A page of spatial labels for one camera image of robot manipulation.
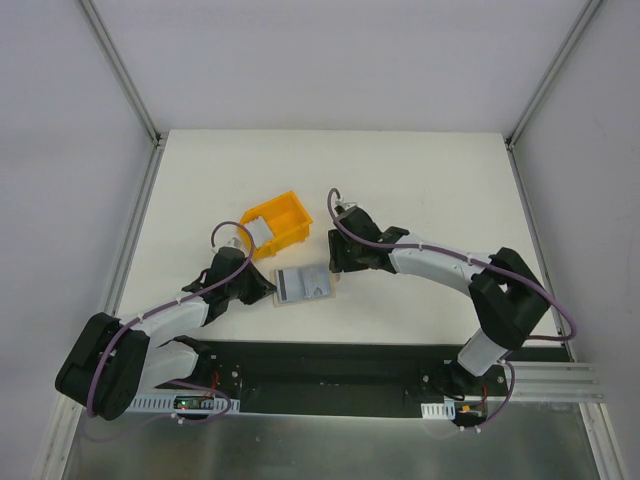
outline white table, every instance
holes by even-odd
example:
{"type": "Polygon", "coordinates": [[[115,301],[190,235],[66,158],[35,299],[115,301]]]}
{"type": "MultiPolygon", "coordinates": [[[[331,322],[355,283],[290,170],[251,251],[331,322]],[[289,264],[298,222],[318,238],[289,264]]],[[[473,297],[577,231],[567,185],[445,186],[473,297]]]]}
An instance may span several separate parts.
{"type": "MultiPolygon", "coordinates": [[[[476,252],[517,250],[541,278],[503,139],[498,134],[174,130],[153,187],[121,313],[175,298],[210,265],[212,228],[294,190],[313,218],[304,243],[256,262],[329,260],[328,190],[338,187],[384,230],[404,227],[476,252]]],[[[235,236],[222,230],[217,244],[235,236]]],[[[275,307],[232,302],[188,332],[219,340],[462,344],[479,324],[471,300],[441,285],[381,271],[343,274],[335,298],[275,307]]],[[[550,313],[534,331],[556,334],[550,313]]]]}

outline orange box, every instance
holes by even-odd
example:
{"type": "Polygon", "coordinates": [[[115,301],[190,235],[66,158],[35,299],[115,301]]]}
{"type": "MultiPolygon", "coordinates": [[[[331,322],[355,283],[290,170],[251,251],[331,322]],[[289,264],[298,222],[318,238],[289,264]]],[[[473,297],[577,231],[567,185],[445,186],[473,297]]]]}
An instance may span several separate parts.
{"type": "MultiPolygon", "coordinates": [[[[309,236],[309,226],[313,223],[293,191],[247,210],[240,223],[244,225],[258,217],[265,220],[273,238],[256,250],[254,260],[273,256],[278,250],[304,241],[309,236]]],[[[247,248],[250,248],[247,235],[241,229],[238,232],[247,248]]]]}

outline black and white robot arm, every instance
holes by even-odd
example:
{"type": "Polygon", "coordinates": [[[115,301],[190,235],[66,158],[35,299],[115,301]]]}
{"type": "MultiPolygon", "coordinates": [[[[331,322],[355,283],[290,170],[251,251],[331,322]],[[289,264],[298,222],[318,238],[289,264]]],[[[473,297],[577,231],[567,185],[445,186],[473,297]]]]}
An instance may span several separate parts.
{"type": "MultiPolygon", "coordinates": [[[[251,263],[228,283],[208,290],[239,270],[245,260],[241,250],[222,247],[210,268],[182,289],[175,305],[149,309],[144,321],[122,335],[96,385],[91,405],[95,414],[106,420],[117,418],[138,391],[148,391],[171,380],[211,384],[211,372],[217,370],[212,352],[183,334],[213,322],[232,300],[250,305],[275,291],[275,286],[251,263]],[[188,302],[180,301],[201,291],[206,293],[188,302]]],[[[142,314],[116,318],[106,313],[91,317],[56,377],[56,389],[88,406],[91,383],[107,345],[125,325],[141,317],[142,314]]]]}
{"type": "Polygon", "coordinates": [[[511,249],[502,248],[492,255],[464,252],[398,227],[383,232],[355,204],[338,201],[334,208],[334,223],[339,228],[329,231],[332,272],[372,268],[416,275],[458,290],[473,301],[480,328],[457,358],[432,379],[445,395],[459,397],[475,388],[477,380],[492,365],[524,344],[549,308],[544,298],[521,282],[469,261],[479,260],[478,263],[513,272],[539,285],[524,260],[511,249]],[[453,252],[457,258],[444,251],[453,252]]]}

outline white wall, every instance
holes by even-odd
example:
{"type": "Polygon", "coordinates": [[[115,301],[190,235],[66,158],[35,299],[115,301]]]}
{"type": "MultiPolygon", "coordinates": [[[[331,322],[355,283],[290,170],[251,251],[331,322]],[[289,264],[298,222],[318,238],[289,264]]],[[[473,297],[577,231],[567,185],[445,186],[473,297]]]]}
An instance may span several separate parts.
{"type": "Polygon", "coordinates": [[[158,125],[510,133],[586,0],[96,0],[158,125]]]}
{"type": "Polygon", "coordinates": [[[0,476],[19,480],[150,145],[74,2],[2,2],[0,22],[0,476]]]}
{"type": "Polygon", "coordinates": [[[558,296],[640,478],[640,3],[610,0],[517,145],[558,296]]]}

